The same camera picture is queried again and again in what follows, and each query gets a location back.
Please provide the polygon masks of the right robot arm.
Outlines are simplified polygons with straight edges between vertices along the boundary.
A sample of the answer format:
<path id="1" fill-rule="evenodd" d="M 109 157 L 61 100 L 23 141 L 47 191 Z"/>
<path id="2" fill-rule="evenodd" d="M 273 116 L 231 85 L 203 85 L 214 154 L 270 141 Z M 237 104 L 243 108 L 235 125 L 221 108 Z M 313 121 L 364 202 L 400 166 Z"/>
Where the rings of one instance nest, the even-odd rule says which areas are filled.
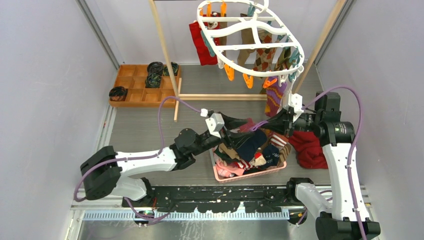
<path id="1" fill-rule="evenodd" d="M 370 219 L 361 195 L 355 128 L 351 122 L 341 121 L 337 92 L 320 92 L 317 97 L 314 112 L 305 113 L 302 96 L 288 94 L 263 127 L 287 136 L 295 131 L 314 133 L 328 166 L 332 201 L 327 201 L 307 177 L 290 178 L 285 198 L 291 205 L 304 204 L 307 214 L 315 219 L 320 240 L 372 240 L 381 234 L 381 227 Z"/>

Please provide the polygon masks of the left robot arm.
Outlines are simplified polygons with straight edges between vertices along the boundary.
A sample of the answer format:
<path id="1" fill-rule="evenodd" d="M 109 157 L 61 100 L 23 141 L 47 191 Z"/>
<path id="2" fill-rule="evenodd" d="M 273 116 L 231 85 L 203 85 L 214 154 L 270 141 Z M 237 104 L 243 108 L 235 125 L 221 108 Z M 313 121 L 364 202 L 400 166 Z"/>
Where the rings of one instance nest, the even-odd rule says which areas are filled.
<path id="1" fill-rule="evenodd" d="M 247 120 L 228 117 L 220 112 L 211 113 L 205 122 L 205 132 L 198 134 L 191 128 L 184 128 L 173 144 L 158 150 L 120 152 L 111 145 L 102 147 L 81 164 L 85 196 L 79 198 L 75 194 L 75 201 L 93 201 L 115 195 L 148 207 L 153 202 L 153 193 L 149 190 L 148 181 L 135 179 L 135 175 L 184 170 L 195 163 L 197 155 L 220 144 L 236 148 L 254 135 L 252 131 L 232 132 L 233 127 L 238 128 Z"/>

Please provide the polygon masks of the maroon purple orange striped sock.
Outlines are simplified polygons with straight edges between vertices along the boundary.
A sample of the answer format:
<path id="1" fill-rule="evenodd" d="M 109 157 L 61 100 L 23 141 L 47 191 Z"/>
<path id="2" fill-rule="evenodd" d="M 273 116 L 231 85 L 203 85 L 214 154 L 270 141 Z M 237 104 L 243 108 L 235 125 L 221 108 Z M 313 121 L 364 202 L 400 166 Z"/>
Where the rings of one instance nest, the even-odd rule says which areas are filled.
<path id="1" fill-rule="evenodd" d="M 262 87 L 265 89 L 266 105 L 264 113 L 268 117 L 273 117 L 277 114 L 281 99 L 286 90 L 287 83 L 279 84 L 278 76 L 269 76 L 264 81 Z"/>

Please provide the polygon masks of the maroon orange heel sock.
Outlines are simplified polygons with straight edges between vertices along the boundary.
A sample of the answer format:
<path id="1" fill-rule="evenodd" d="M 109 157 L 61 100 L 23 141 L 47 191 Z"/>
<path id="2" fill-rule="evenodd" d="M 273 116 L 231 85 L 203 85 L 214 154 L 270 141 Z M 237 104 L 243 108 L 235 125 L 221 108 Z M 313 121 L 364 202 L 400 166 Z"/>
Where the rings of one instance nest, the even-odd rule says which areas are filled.
<path id="1" fill-rule="evenodd" d="M 240 133 L 255 132 L 261 126 L 268 123 L 267 120 L 259 122 L 254 122 L 251 118 L 247 118 L 246 120 L 247 122 L 238 128 Z"/>

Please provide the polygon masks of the white plastic clip hanger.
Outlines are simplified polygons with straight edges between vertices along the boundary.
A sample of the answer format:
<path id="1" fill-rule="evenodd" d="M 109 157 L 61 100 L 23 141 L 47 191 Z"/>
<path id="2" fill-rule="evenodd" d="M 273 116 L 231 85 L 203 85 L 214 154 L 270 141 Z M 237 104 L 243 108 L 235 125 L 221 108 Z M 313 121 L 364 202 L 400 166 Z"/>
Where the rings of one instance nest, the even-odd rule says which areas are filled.
<path id="1" fill-rule="evenodd" d="M 242 74 L 247 88 L 256 78 L 262 87 L 292 85 L 303 72 L 304 50 L 269 1 L 240 0 L 247 12 L 228 16 L 230 0 L 204 0 L 196 10 L 200 35 L 211 57 L 233 81 Z"/>

